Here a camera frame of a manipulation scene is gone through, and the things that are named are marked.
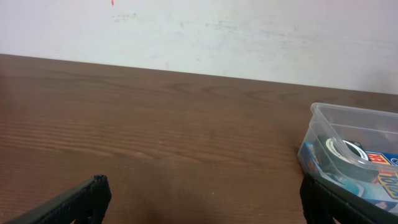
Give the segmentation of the green round-logo box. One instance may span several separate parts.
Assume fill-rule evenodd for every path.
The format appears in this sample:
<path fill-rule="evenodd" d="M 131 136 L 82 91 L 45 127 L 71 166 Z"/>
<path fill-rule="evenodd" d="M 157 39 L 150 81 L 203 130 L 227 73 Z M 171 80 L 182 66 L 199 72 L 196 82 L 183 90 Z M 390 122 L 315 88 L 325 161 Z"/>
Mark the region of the green round-logo box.
<path fill-rule="evenodd" d="M 379 172 L 363 169 L 351 163 L 341 154 L 340 148 L 326 135 L 318 135 L 313 144 L 315 157 L 323 172 L 340 175 L 363 182 L 374 182 Z"/>

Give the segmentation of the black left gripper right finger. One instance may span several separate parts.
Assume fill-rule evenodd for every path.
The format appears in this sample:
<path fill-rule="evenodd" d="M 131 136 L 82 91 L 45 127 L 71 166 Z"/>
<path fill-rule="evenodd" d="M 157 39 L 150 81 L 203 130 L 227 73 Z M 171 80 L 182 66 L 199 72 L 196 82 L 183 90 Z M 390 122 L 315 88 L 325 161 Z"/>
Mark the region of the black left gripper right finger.
<path fill-rule="evenodd" d="M 397 223 L 396 215 L 310 173 L 303 177 L 300 198 L 308 224 Z"/>

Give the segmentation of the blue cool fever box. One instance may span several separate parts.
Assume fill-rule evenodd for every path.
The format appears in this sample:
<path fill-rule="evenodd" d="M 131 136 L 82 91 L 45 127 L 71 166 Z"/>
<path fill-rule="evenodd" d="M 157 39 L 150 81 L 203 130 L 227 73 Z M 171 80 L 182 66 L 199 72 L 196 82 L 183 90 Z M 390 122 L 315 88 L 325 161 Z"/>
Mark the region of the blue cool fever box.
<path fill-rule="evenodd" d="M 318 165 L 313 148 L 314 142 L 305 142 L 300 157 L 303 168 L 332 182 L 333 184 L 365 199 L 383 210 L 397 214 L 397 173 L 378 171 L 374 182 L 351 179 L 343 174 L 333 175 L 323 172 Z"/>

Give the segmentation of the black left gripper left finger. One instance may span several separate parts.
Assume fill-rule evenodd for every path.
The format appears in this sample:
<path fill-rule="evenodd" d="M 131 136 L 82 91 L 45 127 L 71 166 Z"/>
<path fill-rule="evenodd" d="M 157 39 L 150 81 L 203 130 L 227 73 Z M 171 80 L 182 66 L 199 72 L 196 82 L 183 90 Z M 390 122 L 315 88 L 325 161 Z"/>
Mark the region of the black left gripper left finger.
<path fill-rule="evenodd" d="M 102 224 L 111 190 L 105 175 L 95 175 L 12 220 L 11 224 Z"/>

